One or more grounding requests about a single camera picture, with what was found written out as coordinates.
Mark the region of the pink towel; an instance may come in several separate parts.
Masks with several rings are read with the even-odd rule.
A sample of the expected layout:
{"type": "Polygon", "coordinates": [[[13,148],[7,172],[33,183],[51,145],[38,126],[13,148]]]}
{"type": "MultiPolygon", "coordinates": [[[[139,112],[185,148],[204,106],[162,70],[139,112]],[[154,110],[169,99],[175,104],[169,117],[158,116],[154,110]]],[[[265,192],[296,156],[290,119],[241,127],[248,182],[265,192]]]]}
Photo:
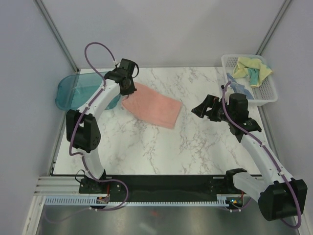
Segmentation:
{"type": "Polygon", "coordinates": [[[122,106],[142,121],[174,129],[182,102],[140,83],[135,86],[137,90],[122,100],[122,106]]]}

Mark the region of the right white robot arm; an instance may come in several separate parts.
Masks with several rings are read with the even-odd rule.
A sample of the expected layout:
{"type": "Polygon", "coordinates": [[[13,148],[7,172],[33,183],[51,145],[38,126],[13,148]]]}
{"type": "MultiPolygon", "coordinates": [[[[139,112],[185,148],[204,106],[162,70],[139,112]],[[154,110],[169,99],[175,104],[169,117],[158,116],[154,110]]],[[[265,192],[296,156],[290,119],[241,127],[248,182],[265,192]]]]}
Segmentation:
{"type": "Polygon", "coordinates": [[[207,95],[192,113],[210,121],[227,122],[230,132],[250,154],[262,175],[263,182],[259,182],[242,168],[228,170],[228,178],[223,182],[227,192],[245,192],[258,203],[267,221],[291,216],[301,218],[308,187],[304,180],[295,179],[279,162],[264,140],[258,122],[249,117],[248,100],[244,94],[231,94],[228,102],[207,95]]]}

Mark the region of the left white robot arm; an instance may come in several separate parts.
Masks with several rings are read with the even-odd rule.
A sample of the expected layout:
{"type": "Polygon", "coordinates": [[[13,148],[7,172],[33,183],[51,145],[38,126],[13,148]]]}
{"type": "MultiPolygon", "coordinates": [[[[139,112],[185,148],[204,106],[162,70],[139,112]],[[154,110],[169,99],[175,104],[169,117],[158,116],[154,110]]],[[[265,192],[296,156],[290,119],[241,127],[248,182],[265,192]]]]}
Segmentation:
{"type": "Polygon", "coordinates": [[[66,135],[69,141],[70,156],[82,157],[84,172],[91,178],[90,187],[96,193],[106,190],[105,170],[100,162],[98,146],[101,133],[98,119],[117,96],[126,96],[136,91],[133,75],[139,70],[136,62],[122,59],[113,70],[101,77],[101,85],[91,98],[77,110],[68,110],[66,114],[66,135]]]}

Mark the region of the blue cloth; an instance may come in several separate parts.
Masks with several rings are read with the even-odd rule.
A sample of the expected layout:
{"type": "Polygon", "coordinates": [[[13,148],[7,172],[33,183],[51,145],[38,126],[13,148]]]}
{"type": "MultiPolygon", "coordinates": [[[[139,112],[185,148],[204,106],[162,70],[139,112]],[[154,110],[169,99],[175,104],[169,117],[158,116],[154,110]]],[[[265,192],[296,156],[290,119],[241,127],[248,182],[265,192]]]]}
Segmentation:
{"type": "Polygon", "coordinates": [[[247,90],[244,85],[237,83],[236,80],[230,75],[230,73],[227,73],[226,75],[228,81],[231,81],[229,86],[233,89],[234,93],[244,94],[246,95],[247,99],[254,99],[251,92],[247,90]]]}

